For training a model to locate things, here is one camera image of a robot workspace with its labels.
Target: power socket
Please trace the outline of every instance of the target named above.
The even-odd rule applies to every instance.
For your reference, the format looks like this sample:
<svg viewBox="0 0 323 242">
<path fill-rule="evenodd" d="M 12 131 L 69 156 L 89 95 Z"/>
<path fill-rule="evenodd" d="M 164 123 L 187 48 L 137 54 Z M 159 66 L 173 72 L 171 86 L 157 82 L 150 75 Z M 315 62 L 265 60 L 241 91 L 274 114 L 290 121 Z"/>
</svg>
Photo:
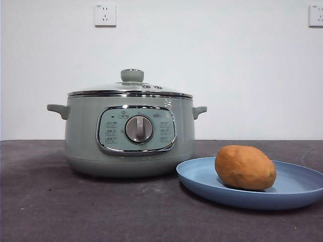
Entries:
<svg viewBox="0 0 323 242">
<path fill-rule="evenodd" d="M 116 5 L 105 4 L 94 7 L 95 26 L 117 26 Z"/>
<path fill-rule="evenodd" d="M 309 27 L 323 27 L 323 5 L 309 6 Z"/>
</svg>

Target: gray tabletop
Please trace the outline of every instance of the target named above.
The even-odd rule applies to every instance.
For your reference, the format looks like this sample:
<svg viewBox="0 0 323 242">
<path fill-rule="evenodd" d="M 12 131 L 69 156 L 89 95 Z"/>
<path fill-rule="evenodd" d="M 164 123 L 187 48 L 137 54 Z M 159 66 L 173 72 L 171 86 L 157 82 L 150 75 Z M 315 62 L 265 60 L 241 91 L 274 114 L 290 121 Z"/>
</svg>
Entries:
<svg viewBox="0 0 323 242">
<path fill-rule="evenodd" d="M 323 172 L 323 141 L 196 141 L 195 157 L 250 145 Z M 72 171 L 64 141 L 1 142 L 1 241 L 323 241 L 323 200 L 287 211 L 200 198 L 175 173 L 138 179 Z"/>
</svg>

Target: lid knob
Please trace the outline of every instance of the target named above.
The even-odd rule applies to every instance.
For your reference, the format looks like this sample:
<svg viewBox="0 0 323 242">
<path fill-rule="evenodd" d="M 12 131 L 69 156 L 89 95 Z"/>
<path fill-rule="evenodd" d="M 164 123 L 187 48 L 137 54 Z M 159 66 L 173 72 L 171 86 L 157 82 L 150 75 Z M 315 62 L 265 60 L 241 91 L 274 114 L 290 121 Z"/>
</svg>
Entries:
<svg viewBox="0 0 323 242">
<path fill-rule="evenodd" d="M 142 82 L 144 72 L 138 69 L 125 69 L 121 71 L 121 79 L 123 82 Z"/>
</svg>

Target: stainless steel rim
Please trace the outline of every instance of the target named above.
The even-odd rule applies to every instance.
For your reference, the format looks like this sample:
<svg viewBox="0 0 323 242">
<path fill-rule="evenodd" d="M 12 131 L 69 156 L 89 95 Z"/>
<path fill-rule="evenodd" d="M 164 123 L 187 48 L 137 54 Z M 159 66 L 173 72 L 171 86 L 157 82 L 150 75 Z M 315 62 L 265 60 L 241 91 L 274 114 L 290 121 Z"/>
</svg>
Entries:
<svg viewBox="0 0 323 242">
<path fill-rule="evenodd" d="M 168 95 L 146 95 L 146 94 L 87 94 L 87 95 L 73 95 L 71 98 L 82 98 L 82 97 L 155 97 L 155 98 L 172 98 L 172 99 L 184 99 L 193 100 L 191 97 L 179 97 L 179 96 L 168 96 Z"/>
<path fill-rule="evenodd" d="M 94 91 L 77 91 L 77 92 L 70 92 L 68 96 L 76 96 L 76 95 L 108 95 L 108 94 L 138 94 L 138 95 L 161 95 L 161 96 L 171 96 L 171 97 L 187 97 L 193 98 L 192 95 L 186 93 L 178 93 L 178 92 L 153 92 L 153 91 L 110 91 L 110 90 L 94 90 Z"/>
</svg>

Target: mint green cooker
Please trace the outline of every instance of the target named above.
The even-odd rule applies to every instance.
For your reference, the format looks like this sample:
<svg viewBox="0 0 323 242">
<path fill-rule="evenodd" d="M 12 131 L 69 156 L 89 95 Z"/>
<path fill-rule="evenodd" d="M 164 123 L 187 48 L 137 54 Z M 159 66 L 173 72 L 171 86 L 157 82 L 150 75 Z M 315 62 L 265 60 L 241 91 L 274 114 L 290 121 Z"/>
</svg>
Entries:
<svg viewBox="0 0 323 242">
<path fill-rule="evenodd" d="M 107 177 L 175 171 L 194 152 L 194 119 L 206 107 L 193 97 L 143 83 L 144 72 L 121 71 L 121 82 L 68 94 L 47 110 L 66 120 L 65 153 L 76 171 Z"/>
</svg>

